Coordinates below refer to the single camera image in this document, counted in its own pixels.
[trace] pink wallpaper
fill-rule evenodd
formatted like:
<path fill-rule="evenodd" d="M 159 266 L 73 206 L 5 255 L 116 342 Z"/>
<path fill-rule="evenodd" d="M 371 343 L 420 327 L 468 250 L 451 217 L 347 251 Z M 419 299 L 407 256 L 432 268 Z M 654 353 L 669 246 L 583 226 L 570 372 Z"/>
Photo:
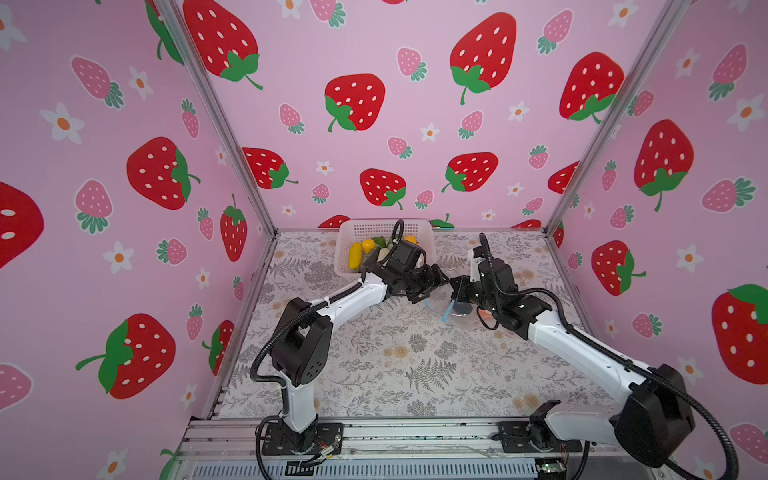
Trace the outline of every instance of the pink wallpaper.
<path fill-rule="evenodd" d="M 283 228 L 541 226 L 664 4 L 177 1 Z"/>
<path fill-rule="evenodd" d="M 578 202 L 560 254 L 598 334 L 684 374 L 768 477 L 768 4 L 698 2 L 630 106 Z M 706 423 L 675 453 L 723 473 Z"/>
<path fill-rule="evenodd" d="M 266 236 L 165 35 L 0 5 L 0 478 L 163 478 L 236 328 Z"/>

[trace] yellow fruit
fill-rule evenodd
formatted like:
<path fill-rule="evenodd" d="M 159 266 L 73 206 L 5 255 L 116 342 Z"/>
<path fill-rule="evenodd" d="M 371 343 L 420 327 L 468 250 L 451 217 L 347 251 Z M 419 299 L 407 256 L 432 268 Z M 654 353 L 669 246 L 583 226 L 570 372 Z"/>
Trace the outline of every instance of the yellow fruit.
<path fill-rule="evenodd" d="M 376 248 L 376 242 L 374 242 L 371 239 L 363 240 L 362 241 L 362 251 L 367 253 L 373 252 L 373 249 Z"/>
<path fill-rule="evenodd" d="M 349 268 L 357 270 L 362 263 L 362 245 L 359 243 L 353 243 L 352 248 L 349 249 Z"/>

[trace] white plastic basket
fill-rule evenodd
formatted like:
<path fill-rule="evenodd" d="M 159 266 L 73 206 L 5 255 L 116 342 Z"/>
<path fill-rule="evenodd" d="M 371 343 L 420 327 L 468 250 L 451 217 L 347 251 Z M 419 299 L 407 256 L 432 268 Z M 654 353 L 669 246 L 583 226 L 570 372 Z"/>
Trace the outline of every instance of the white plastic basket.
<path fill-rule="evenodd" d="M 358 272 L 349 268 L 349 249 L 354 243 L 362 243 L 363 240 L 373 237 L 385 237 L 389 239 L 397 220 L 347 220 L 339 227 L 339 236 L 336 238 L 336 255 L 333 257 L 333 271 L 336 275 L 347 278 L 357 278 Z M 406 220 L 403 236 L 413 235 L 419 246 L 427 254 L 427 263 L 437 262 L 437 250 L 435 248 L 435 234 L 432 225 L 426 220 Z"/>

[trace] pink strawberry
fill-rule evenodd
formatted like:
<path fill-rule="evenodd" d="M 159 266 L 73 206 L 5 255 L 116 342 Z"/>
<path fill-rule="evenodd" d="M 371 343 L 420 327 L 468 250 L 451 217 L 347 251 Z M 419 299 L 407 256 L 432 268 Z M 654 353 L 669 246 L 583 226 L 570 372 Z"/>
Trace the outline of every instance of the pink strawberry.
<path fill-rule="evenodd" d="M 641 313 L 632 320 L 632 328 L 641 336 L 647 339 L 654 338 L 654 336 L 661 335 L 661 322 L 659 317 L 653 313 Z"/>
<path fill-rule="evenodd" d="M 34 384 L 24 370 L 13 363 L 0 362 L 0 412 L 27 398 Z"/>
<path fill-rule="evenodd" d="M 533 213 L 541 208 L 541 205 L 544 203 L 543 198 L 535 198 L 531 200 L 530 202 L 525 204 L 525 208 L 523 209 L 523 215 L 526 217 L 529 215 L 533 215 Z"/>
<path fill-rule="evenodd" d="M 184 126 L 190 133 L 190 137 L 197 139 L 197 134 L 200 133 L 200 122 L 197 120 L 197 113 L 192 106 L 192 102 L 189 98 L 185 98 L 181 102 L 181 121 L 184 122 Z"/>
<path fill-rule="evenodd" d="M 197 211 L 197 221 L 200 222 L 200 233 L 203 234 L 205 240 L 212 240 L 214 238 L 214 219 L 208 215 L 208 210 L 200 208 Z"/>
<path fill-rule="evenodd" d="M 187 258 L 187 248 L 177 239 L 163 240 L 157 245 L 157 259 L 163 263 L 178 265 Z"/>
<path fill-rule="evenodd" d="M 482 112 L 473 111 L 471 114 L 464 117 L 462 120 L 462 127 L 458 130 L 458 135 L 463 140 L 469 140 L 475 136 L 475 132 L 480 130 L 482 126 Z"/>
<path fill-rule="evenodd" d="M 424 210 L 432 202 L 432 198 L 434 198 L 434 196 L 432 195 L 432 191 L 424 190 L 420 194 L 416 195 L 416 202 L 414 202 L 413 204 L 416 205 L 416 208 L 418 208 L 419 210 Z"/>
<path fill-rule="evenodd" d="M 619 207 L 616 209 L 613 215 L 611 215 L 611 226 L 613 228 L 624 228 L 627 223 L 632 223 L 634 218 L 634 208 L 631 205 L 624 205 L 624 208 Z"/>
<path fill-rule="evenodd" d="M 728 96 L 736 88 L 733 83 L 741 78 L 746 70 L 746 45 L 739 44 L 731 48 L 728 55 L 720 62 L 712 74 L 714 83 L 710 85 L 710 100 L 718 101 Z"/>
<path fill-rule="evenodd" d="M 760 463 L 768 465 L 768 432 L 756 425 L 742 423 L 731 428 L 730 437 L 740 449 Z"/>
<path fill-rule="evenodd" d="M 648 90 L 643 90 L 639 95 L 635 95 L 627 108 L 627 115 L 630 117 L 640 117 L 654 103 L 654 94 Z"/>
<path fill-rule="evenodd" d="M 187 319 L 187 336 L 190 342 L 194 342 L 203 329 L 203 307 L 196 303 L 192 306 Z"/>
<path fill-rule="evenodd" d="M 70 60 L 72 71 L 83 88 L 97 100 L 103 100 L 108 107 L 120 110 L 125 102 L 120 85 L 109 81 L 107 71 L 95 61 L 75 55 Z"/>
<path fill-rule="evenodd" d="M 573 252 L 568 258 L 568 266 L 571 270 L 576 270 L 581 266 L 581 252 Z"/>
<path fill-rule="evenodd" d="M 603 190 L 609 191 L 616 181 L 616 160 L 610 159 L 605 164 L 605 173 L 603 173 Z"/>
<path fill-rule="evenodd" d="M 413 150 L 408 146 L 408 142 L 402 138 L 390 137 L 386 142 L 389 147 L 389 153 L 395 156 L 399 156 L 402 159 L 410 158 L 413 155 Z"/>
<path fill-rule="evenodd" d="M 531 155 L 531 157 L 528 159 L 528 164 L 536 170 L 543 168 L 547 163 L 547 160 L 549 160 L 549 154 L 544 145 L 536 145 L 529 155 Z"/>
<path fill-rule="evenodd" d="M 312 189 L 312 200 L 318 204 L 322 205 L 327 202 L 330 195 L 331 193 L 328 190 L 328 186 L 325 184 L 319 184 L 317 187 Z"/>
<path fill-rule="evenodd" d="M 565 40 L 571 30 L 574 13 L 567 8 L 558 13 L 544 26 L 544 36 L 538 39 L 538 53 L 548 55 L 555 50 L 558 43 Z"/>
<path fill-rule="evenodd" d="M 243 293 L 245 292 L 245 286 L 243 285 L 243 281 L 239 276 L 236 276 L 235 280 L 232 282 L 232 288 L 235 289 L 235 298 L 242 301 Z"/>
<path fill-rule="evenodd" d="M 280 121 L 288 127 L 292 134 L 301 135 L 304 132 L 304 124 L 301 123 L 301 115 L 295 108 L 288 104 L 280 105 Z"/>
<path fill-rule="evenodd" d="M 346 12 L 341 2 L 336 0 L 310 0 L 315 16 L 321 22 L 328 22 L 331 28 L 341 28 L 344 25 Z"/>
<path fill-rule="evenodd" d="M 412 48 L 400 48 L 397 51 L 397 65 L 400 73 L 410 77 L 411 81 L 421 81 L 427 75 L 427 64 L 422 61 L 422 54 Z"/>
<path fill-rule="evenodd" d="M 74 197 L 74 205 L 80 210 L 74 217 L 83 231 L 94 235 L 109 227 L 107 217 L 112 215 L 112 200 L 107 189 L 97 180 L 88 180 L 80 187 Z"/>
<path fill-rule="evenodd" d="M 713 212 L 729 212 L 733 207 L 743 207 L 754 198 L 757 187 L 752 181 L 740 178 L 734 183 L 729 179 L 721 180 L 710 188 L 701 198 L 702 207 Z"/>

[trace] wall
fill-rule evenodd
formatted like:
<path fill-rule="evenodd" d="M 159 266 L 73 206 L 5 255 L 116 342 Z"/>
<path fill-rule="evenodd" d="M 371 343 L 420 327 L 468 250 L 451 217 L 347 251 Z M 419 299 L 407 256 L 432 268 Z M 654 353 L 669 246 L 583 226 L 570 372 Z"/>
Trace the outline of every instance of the wall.
<path fill-rule="evenodd" d="M 178 3 L 283 228 L 546 223 L 664 4 Z"/>
<path fill-rule="evenodd" d="M 7 3 L 0 478 L 163 478 L 215 379 L 202 342 L 226 340 L 215 332 L 237 321 L 266 236 L 231 163 L 218 161 L 220 140 L 186 68 L 172 44 L 158 50 L 143 2 Z M 157 137 L 168 140 L 147 145 Z M 176 149 L 200 183 L 182 173 Z M 222 215 L 236 213 L 233 194 L 245 220 L 236 261 L 220 232 Z M 189 321 L 195 305 L 202 314 Z"/>
<path fill-rule="evenodd" d="M 768 430 L 766 17 L 765 2 L 690 8 L 565 216 L 559 250 L 600 337 L 684 374 L 737 444 L 740 478 L 768 476 L 754 448 Z M 659 167 L 667 176 L 654 179 Z M 630 253 L 645 276 L 627 276 Z M 624 265 L 608 265 L 614 255 Z M 698 420 L 675 456 L 716 478 L 723 454 Z"/>

